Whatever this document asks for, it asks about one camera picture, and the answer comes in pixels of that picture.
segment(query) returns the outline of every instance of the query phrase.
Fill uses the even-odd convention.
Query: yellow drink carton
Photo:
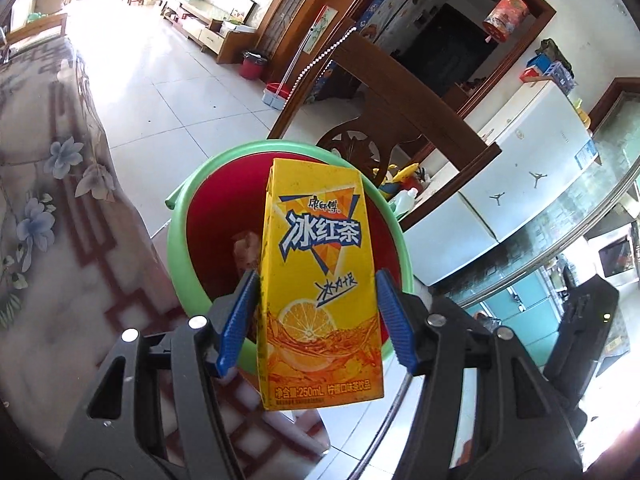
[[[365,195],[357,170],[276,158],[260,263],[260,393],[268,410],[384,395]]]

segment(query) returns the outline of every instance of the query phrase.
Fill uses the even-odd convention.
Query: white refrigerator
[[[524,84],[478,135],[497,142],[502,153],[404,234],[414,274],[426,285],[520,229],[597,156],[580,117],[551,81]],[[450,169],[444,171],[455,173]]]

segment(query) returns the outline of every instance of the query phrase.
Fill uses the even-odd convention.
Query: white bottle
[[[414,208],[415,197],[417,196],[418,190],[412,187],[410,190],[403,189],[389,201],[389,207],[396,218],[400,218]]]

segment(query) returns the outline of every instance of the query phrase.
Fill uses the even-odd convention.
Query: hanging lantern
[[[482,26],[491,38],[504,43],[528,15],[529,7],[522,0],[500,0]]]

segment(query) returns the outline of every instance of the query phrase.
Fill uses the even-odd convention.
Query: white bead chain
[[[349,30],[347,30],[347,32],[344,34],[343,37],[340,38],[340,40],[336,41],[334,44],[332,44],[332,46],[330,46],[327,50],[325,50],[322,54],[320,54],[320,56],[316,57],[311,63],[309,63],[305,69],[300,73],[300,75],[298,76],[298,78],[296,79],[296,83],[293,85],[293,88],[291,89],[291,92],[289,92],[289,97],[287,98],[287,101],[289,101],[290,97],[293,95],[293,92],[295,92],[296,87],[298,86],[298,84],[300,83],[300,81],[302,80],[302,78],[305,76],[305,74],[311,69],[311,67],[313,65],[315,65],[318,61],[320,61],[321,59],[323,59],[325,56],[328,56],[329,54],[331,54],[334,49],[340,45],[344,40],[346,40],[349,35],[354,32],[356,30],[355,27],[351,27]]]

